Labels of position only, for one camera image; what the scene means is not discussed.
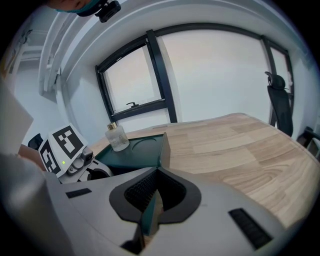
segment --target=dark green tray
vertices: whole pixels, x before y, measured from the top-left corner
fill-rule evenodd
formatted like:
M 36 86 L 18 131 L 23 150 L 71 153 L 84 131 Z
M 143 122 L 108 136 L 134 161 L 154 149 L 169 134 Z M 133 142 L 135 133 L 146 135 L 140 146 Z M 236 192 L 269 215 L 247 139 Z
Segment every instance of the dark green tray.
M 130 145 L 120 152 L 108 145 L 95 159 L 107 165 L 115 175 L 145 167 L 169 168 L 171 150 L 166 133 L 129 141 Z

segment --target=window frame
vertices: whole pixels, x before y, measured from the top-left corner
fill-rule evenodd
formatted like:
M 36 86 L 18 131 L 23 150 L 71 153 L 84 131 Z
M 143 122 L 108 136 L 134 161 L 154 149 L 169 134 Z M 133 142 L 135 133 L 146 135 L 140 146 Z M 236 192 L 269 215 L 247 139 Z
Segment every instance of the window frame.
M 148 30 L 145 35 L 140 36 L 137 39 L 127 43 L 126 45 L 124 45 L 123 47 L 115 51 L 113 54 L 111 54 L 108 58 L 106 58 L 101 64 L 95 66 L 99 89 L 101 92 L 105 109 L 108 113 L 108 116 L 111 122 L 116 122 L 124 118 L 133 117 L 143 113 L 167 108 L 169 117 L 170 117 L 170 122 L 177 123 L 177 115 L 176 115 L 174 99 L 173 99 L 173 95 L 170 87 L 170 82 L 169 82 L 165 62 L 161 54 L 159 44 L 157 42 L 157 37 L 164 36 L 171 33 L 190 31 L 190 30 L 227 31 L 227 32 L 248 36 L 261 41 L 262 45 L 264 46 L 266 59 L 268 61 L 269 72 L 271 72 L 271 74 L 273 75 L 277 74 L 277 69 L 276 69 L 276 64 L 275 64 L 275 60 L 274 60 L 271 48 L 274 48 L 279 52 L 281 52 L 285 56 L 287 71 L 290 73 L 291 79 L 292 79 L 292 85 L 290 87 L 291 92 L 287 92 L 287 93 L 291 101 L 290 102 L 291 115 L 293 114 L 294 102 L 295 102 L 294 101 L 294 92 L 295 92 L 294 74 L 293 74 L 289 52 L 284 47 L 275 43 L 265 35 L 260 35 L 255 32 L 252 32 L 240 27 L 236 27 L 236 26 L 219 24 L 219 23 L 186 23 L 186 24 L 164 27 L 155 31 L 153 31 L 152 29 Z M 114 113 L 114 110 L 110 101 L 110 96 L 107 91 L 107 83 L 105 81 L 103 73 L 109 67 L 111 67 L 114 63 L 116 63 L 117 60 L 124 58 L 126 55 L 130 54 L 131 52 L 137 50 L 138 48 L 144 45 L 146 45 L 148 48 L 148 52 L 151 58 L 155 77 L 158 83 L 161 99 L 155 100 L 146 104 L 142 104 L 137 107 L 133 107 L 131 109 L 126 109 L 119 113 Z M 270 115 L 269 123 L 272 126 L 276 125 L 276 117 L 272 109 L 272 106 L 271 106 L 271 115 Z
M 157 99 L 152 102 L 141 104 L 115 113 L 110 95 L 107 90 L 107 81 L 104 77 L 104 72 L 106 72 L 113 64 L 117 63 L 122 58 L 126 57 L 130 53 L 134 52 L 137 49 L 140 49 L 145 45 L 147 46 L 151 58 L 161 99 Z M 111 122 L 116 122 L 121 119 L 167 108 L 170 122 L 177 123 L 176 110 L 169 84 L 169 78 L 167 75 L 167 71 L 163 69 L 163 67 L 165 67 L 165 63 L 160 53 L 160 48 L 158 46 L 157 39 L 153 34 L 153 31 L 147 31 L 146 35 L 140 36 L 139 38 L 127 43 L 126 45 L 115 51 L 113 54 L 111 54 L 99 65 L 95 66 L 100 93 L 102 96 L 104 107 Z

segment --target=black slot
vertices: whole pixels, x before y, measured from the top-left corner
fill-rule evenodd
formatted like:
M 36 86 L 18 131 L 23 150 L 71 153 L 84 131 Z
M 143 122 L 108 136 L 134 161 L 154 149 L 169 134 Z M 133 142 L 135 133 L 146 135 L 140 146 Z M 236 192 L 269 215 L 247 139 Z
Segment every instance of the black slot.
M 75 191 L 66 192 L 68 198 L 76 198 L 92 192 L 89 188 L 83 188 Z
M 200 205 L 201 193 L 196 185 L 161 167 L 116 186 L 109 201 L 122 220 L 139 224 L 157 189 L 164 209 L 159 224 L 184 222 Z
M 108 167 L 109 167 L 110 171 L 113 173 L 114 176 L 131 173 L 131 172 L 134 172 L 134 171 L 140 169 L 140 168 L 114 167 L 114 166 L 111 166 L 111 165 L 108 165 Z
M 126 241 L 121 248 L 138 255 L 145 248 L 144 235 L 141 230 L 140 224 L 136 227 L 136 231 L 132 240 Z
M 263 228 L 242 208 L 229 211 L 229 215 L 250 241 L 255 250 L 272 240 Z

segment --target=wooden table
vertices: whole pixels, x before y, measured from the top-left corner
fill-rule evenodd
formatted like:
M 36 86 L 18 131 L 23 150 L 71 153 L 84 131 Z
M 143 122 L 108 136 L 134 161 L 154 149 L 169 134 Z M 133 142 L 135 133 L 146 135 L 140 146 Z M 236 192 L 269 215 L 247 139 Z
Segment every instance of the wooden table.
M 319 191 L 320 164 L 300 144 L 260 120 L 236 113 L 128 133 L 166 132 L 170 167 L 221 181 L 269 209 L 287 228 L 306 216 Z M 106 138 L 91 148 L 96 155 Z

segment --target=office chair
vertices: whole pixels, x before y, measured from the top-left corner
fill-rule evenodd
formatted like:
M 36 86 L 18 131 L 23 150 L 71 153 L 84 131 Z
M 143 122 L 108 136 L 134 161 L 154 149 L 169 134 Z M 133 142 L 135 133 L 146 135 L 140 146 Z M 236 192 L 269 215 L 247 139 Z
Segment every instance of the office chair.
M 34 136 L 28 143 L 28 147 L 32 148 L 34 150 L 38 150 L 41 146 L 41 143 L 44 140 L 41 138 L 40 133 L 38 133 L 36 136 Z
M 285 80 L 277 74 L 264 72 L 268 75 L 269 85 L 267 86 L 277 127 L 288 136 L 292 136 L 294 125 L 292 122 L 292 113 L 290 109 L 289 97 L 285 91 Z

